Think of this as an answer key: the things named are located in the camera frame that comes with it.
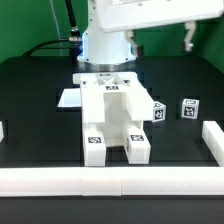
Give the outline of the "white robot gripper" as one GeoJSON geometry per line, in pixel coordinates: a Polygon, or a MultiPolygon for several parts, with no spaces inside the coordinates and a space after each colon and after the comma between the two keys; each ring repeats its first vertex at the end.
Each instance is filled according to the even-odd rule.
{"type": "Polygon", "coordinates": [[[191,52],[196,20],[220,17],[224,0],[95,0],[96,15],[104,32],[126,31],[133,54],[138,56],[134,29],[183,23],[184,50],[191,52]]]}

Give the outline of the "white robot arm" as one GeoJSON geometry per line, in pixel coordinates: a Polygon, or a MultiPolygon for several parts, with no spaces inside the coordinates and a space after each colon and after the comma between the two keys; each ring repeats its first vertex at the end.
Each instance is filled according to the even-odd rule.
{"type": "Polygon", "coordinates": [[[222,14],[224,0],[88,0],[88,27],[78,61],[113,71],[137,58],[135,30],[178,23],[185,25],[184,49],[190,51],[196,22],[222,14]]]}

